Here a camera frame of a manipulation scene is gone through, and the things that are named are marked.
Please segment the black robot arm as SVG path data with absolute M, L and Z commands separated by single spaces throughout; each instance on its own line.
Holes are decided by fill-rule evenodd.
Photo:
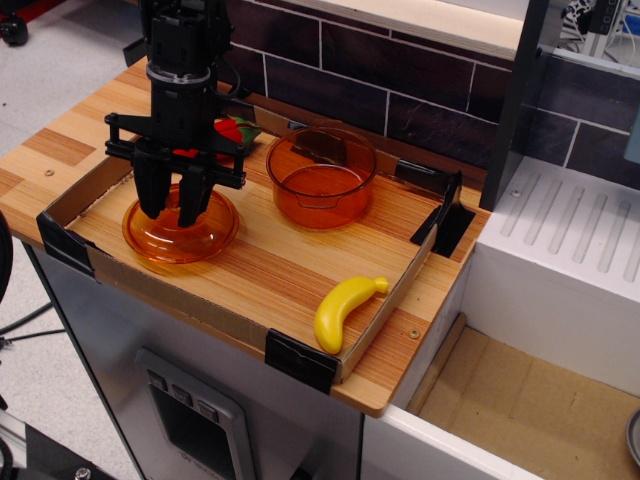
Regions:
M 217 185 L 245 184 L 246 148 L 215 128 L 218 63 L 233 27 L 223 1 L 139 4 L 151 82 L 147 117 L 111 113 L 106 153 L 131 163 L 143 213 L 159 217 L 179 175 L 179 226 L 207 210 Z

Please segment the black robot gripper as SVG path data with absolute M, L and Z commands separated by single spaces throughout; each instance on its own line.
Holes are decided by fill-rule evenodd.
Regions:
M 205 69 L 179 75 L 162 69 L 148 69 L 151 81 L 151 114 L 147 117 L 111 113 L 106 153 L 132 160 L 136 192 L 143 213 L 157 219 L 165 209 L 171 186 L 172 167 L 182 172 L 179 182 L 178 226 L 192 226 L 206 211 L 215 183 L 240 189 L 245 184 L 244 146 L 216 131 L 216 71 Z M 150 144 L 133 144 L 120 138 L 124 130 Z M 201 154 L 234 159 L 234 166 L 222 167 L 216 160 L 170 159 L 174 150 L 195 149 Z

